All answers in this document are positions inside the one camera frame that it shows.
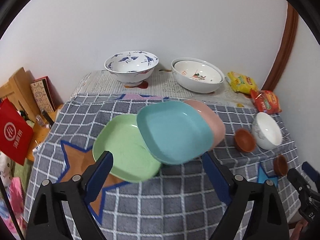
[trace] green plate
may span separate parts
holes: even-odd
[[[114,117],[102,129],[93,144],[93,158],[104,151],[113,154],[111,174],[124,181],[138,183],[152,178],[161,163],[150,154],[137,126],[135,114]]]

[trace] plush toy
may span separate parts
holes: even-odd
[[[8,187],[12,180],[11,166],[11,159],[0,151],[0,177],[5,187]]]
[[[12,178],[11,184],[6,188],[6,193],[8,195],[10,204],[12,206],[12,210],[14,215],[17,219],[18,225],[23,234],[25,234],[27,225],[25,220],[23,219],[23,195],[22,195],[22,186],[19,177]],[[0,217],[2,218],[3,222],[7,225],[10,232],[16,239],[20,240],[20,237],[17,233],[17,230],[12,222],[12,218],[9,214],[9,210],[7,205],[4,203],[3,199],[0,199]]]

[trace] star pattern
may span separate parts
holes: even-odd
[[[67,167],[63,171],[57,182],[68,181],[77,174],[82,175],[88,166],[95,164],[95,160],[92,154],[92,147],[88,149],[82,149],[63,140],[60,143]],[[103,184],[102,189],[100,190],[97,199],[91,202],[88,206],[92,215],[100,224],[102,221],[103,204],[105,202],[105,191],[120,187],[125,184],[128,184],[128,182],[123,181],[122,179],[119,179],[112,174],[109,174]]]
[[[258,183],[264,183],[267,179],[270,179],[275,184],[276,188],[278,187],[278,176],[268,176],[264,171],[261,163],[258,165]]]

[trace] screw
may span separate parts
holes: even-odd
[[[49,180],[48,179],[45,179],[44,181],[42,181],[42,185],[43,186],[47,186],[49,184]]]
[[[267,179],[266,183],[267,183],[269,186],[272,186],[272,185],[273,185],[273,181],[270,180],[270,179]]]
[[[237,175],[235,176],[235,179],[236,179],[237,181],[242,181],[242,180],[243,180],[243,177],[242,177],[241,175],[237,174]]]
[[[81,176],[80,175],[74,175],[73,177],[72,177],[72,180],[73,181],[79,181],[81,179]]]

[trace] red shopping bag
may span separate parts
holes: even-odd
[[[7,98],[0,103],[0,151],[23,165],[32,135],[33,129],[12,103]]]

